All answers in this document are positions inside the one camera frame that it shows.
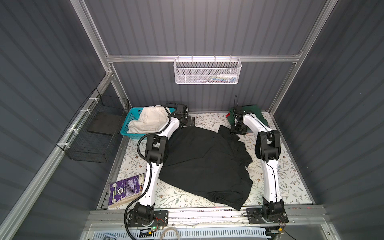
gray wall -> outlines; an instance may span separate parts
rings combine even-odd
[[[268,110],[292,63],[243,63],[238,84],[176,84],[172,63],[114,63],[133,107],[184,103],[190,111],[257,104]]]
[[[324,0],[86,0],[109,55],[299,53]],[[239,104],[269,109],[290,63],[243,63],[235,85],[177,85],[169,63],[115,63],[132,106],[184,103],[191,111]]]
[[[384,1],[336,5],[275,118],[344,239],[381,239]]]
[[[0,1],[0,65],[2,222],[105,72],[69,1]],[[64,159],[15,239],[75,239],[109,167]]]

white cloth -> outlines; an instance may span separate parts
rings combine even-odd
[[[145,107],[141,111],[138,120],[132,120],[128,124],[128,133],[158,132],[168,121],[168,113],[161,105]]]

teal plastic basket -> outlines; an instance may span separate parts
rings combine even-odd
[[[138,133],[128,133],[128,125],[132,120],[138,120],[143,108],[131,108],[127,117],[125,118],[124,124],[120,130],[121,135],[128,136],[130,139],[140,139],[145,134]],[[170,112],[173,113],[175,111],[174,108],[169,108]]]

white wire mesh basket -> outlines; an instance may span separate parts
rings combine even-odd
[[[177,84],[236,84],[241,61],[239,58],[175,58]]]

black fabric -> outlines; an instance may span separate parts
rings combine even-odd
[[[240,210],[249,196],[252,159],[236,134],[220,126],[218,133],[199,127],[176,130],[159,178],[172,186]]]

